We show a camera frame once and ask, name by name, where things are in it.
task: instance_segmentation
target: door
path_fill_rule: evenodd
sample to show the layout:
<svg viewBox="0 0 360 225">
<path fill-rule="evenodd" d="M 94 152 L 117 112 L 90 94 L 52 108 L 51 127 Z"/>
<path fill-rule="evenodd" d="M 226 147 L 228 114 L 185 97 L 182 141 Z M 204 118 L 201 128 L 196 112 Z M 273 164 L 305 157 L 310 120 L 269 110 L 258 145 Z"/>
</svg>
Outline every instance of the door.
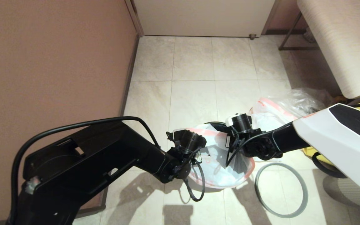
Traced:
<svg viewBox="0 0 360 225">
<path fill-rule="evenodd" d="M 145 35 L 248 37 L 262 33 L 275 0 L 133 0 Z"/>
</svg>

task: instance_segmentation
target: white plastic bag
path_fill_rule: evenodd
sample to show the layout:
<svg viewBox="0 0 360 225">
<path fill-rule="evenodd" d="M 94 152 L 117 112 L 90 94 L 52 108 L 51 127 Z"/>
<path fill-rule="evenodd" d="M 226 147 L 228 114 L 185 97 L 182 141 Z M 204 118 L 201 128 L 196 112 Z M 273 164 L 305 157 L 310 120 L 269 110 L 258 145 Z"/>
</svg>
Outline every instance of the white plastic bag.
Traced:
<svg viewBox="0 0 360 225">
<path fill-rule="evenodd" d="M 315 113 L 334 104 L 334 99 L 326 90 L 296 88 L 282 97 L 268 97 L 296 118 Z"/>
<path fill-rule="evenodd" d="M 206 139 L 205 148 L 201 149 L 201 168 L 208 188 L 233 188 L 242 184 L 255 168 L 252 158 L 237 154 L 228 167 L 226 166 L 227 134 L 217 131 L 210 124 L 202 124 L 195 128 L 188 128 Z M 195 165 L 191 169 L 189 178 L 202 185 L 199 168 Z"/>
<path fill-rule="evenodd" d="M 250 109 L 249 115 L 252 117 L 254 129 L 272 131 L 331 105 L 333 105 L 333 98 L 327 91 L 297 88 L 279 98 L 260 98 Z M 258 157 L 254 157 L 254 160 L 262 161 Z M 279 162 L 281 158 L 273 158 L 269 161 Z"/>
</svg>

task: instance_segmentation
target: bench leg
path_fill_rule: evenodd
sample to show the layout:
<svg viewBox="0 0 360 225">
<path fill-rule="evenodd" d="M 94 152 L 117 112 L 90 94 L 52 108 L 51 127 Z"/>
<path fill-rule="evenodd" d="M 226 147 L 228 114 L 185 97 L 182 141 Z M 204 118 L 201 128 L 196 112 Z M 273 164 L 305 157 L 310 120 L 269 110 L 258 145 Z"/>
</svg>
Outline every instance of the bench leg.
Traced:
<svg viewBox="0 0 360 225">
<path fill-rule="evenodd" d="M 302 12 L 300 12 L 297 15 L 297 18 L 295 19 L 293 26 L 288 31 L 286 37 L 283 40 L 283 43 L 281 43 L 281 45 L 279 47 L 279 51 L 283 51 L 283 50 L 317 50 L 317 49 L 319 49 L 319 47 L 284 47 L 284 45 L 286 44 L 286 42 L 287 42 L 288 38 L 290 37 L 292 31 L 294 30 L 295 26 L 297 26 L 298 21 L 300 21 L 302 15 L 303 15 Z"/>
</svg>

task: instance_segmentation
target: tile floor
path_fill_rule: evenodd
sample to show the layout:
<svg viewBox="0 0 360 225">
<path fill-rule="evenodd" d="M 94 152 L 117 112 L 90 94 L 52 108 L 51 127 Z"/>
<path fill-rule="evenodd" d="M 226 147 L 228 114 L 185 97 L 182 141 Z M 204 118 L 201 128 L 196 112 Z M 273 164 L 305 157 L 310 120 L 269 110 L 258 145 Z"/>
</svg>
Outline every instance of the tile floor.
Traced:
<svg viewBox="0 0 360 225">
<path fill-rule="evenodd" d="M 166 131 L 224 121 L 247 112 L 260 97 L 279 97 L 299 87 L 340 94 L 321 51 L 279 52 L 283 38 L 142 37 L 125 115 L 143 118 L 162 149 L 169 149 Z M 306 44 L 301 36 L 292 36 L 289 43 Z M 149 139 L 141 126 L 128 124 Z M 360 208 L 326 195 L 321 185 L 324 174 L 301 152 L 285 154 L 282 162 L 298 170 L 309 191 L 307 208 L 292 219 L 276 217 L 259 203 L 253 181 L 257 169 L 266 164 L 259 162 L 242 187 L 209 190 L 200 202 L 190 200 L 182 181 L 163 185 L 132 168 L 110 185 L 103 212 L 76 219 L 74 224 L 360 224 Z M 282 168 L 263 173 L 260 188 L 267 204 L 279 213 L 295 211 L 302 199 L 298 181 Z"/>
</svg>

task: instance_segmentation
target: trash bag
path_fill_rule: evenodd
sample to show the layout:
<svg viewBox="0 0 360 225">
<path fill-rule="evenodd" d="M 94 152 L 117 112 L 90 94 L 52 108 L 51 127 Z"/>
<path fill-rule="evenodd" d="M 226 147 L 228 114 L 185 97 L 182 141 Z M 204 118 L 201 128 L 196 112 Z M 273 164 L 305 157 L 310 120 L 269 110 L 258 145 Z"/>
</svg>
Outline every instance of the trash bag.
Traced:
<svg viewBox="0 0 360 225">
<path fill-rule="evenodd" d="M 205 186 L 208 188 L 234 188 L 251 175 L 255 168 L 252 158 L 237 154 L 226 167 L 226 148 L 227 134 L 217 131 L 210 124 L 202 124 L 195 128 L 188 128 L 202 135 L 206 139 L 206 146 L 200 150 L 202 163 L 201 168 L 205 176 Z M 197 184 L 202 185 L 201 174 L 196 165 L 191 168 L 189 178 Z"/>
<path fill-rule="evenodd" d="M 250 109 L 252 127 L 262 131 L 272 131 L 300 117 L 315 113 L 334 104 L 333 98 L 325 90 L 297 88 L 282 97 L 260 98 Z M 280 162 L 273 158 L 270 162 Z"/>
</svg>

